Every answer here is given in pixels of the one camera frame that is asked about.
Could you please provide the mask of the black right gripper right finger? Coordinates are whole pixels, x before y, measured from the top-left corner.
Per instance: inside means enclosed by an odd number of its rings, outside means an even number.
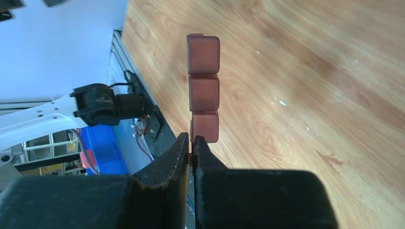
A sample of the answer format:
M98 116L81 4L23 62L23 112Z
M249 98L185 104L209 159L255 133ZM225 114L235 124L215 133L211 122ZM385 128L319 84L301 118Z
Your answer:
M323 183L312 172L231 169L202 136L192 149L198 229L336 229Z

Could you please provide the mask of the brown pill organizer strip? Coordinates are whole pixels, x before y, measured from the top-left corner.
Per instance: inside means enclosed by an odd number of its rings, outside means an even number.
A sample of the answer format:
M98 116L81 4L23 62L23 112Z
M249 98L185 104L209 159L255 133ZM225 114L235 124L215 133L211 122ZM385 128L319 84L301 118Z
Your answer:
M203 34L187 35L190 132L194 141L203 136L207 143L219 139L220 40Z

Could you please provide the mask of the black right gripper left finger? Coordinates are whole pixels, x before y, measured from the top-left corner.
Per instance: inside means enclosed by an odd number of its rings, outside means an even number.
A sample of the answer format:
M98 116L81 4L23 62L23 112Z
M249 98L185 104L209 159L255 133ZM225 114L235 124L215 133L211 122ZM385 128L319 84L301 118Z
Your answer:
M22 176L0 196L3 229L183 229L189 135L133 175Z

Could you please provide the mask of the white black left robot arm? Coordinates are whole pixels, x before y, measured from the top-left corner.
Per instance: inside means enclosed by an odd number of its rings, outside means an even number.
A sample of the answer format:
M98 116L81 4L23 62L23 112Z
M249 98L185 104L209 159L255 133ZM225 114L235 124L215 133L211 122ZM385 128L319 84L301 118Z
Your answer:
M121 120L141 118L146 97L115 94L112 87L94 83L36 107L0 117L0 165L12 160L7 149L55 132L95 125L116 126Z

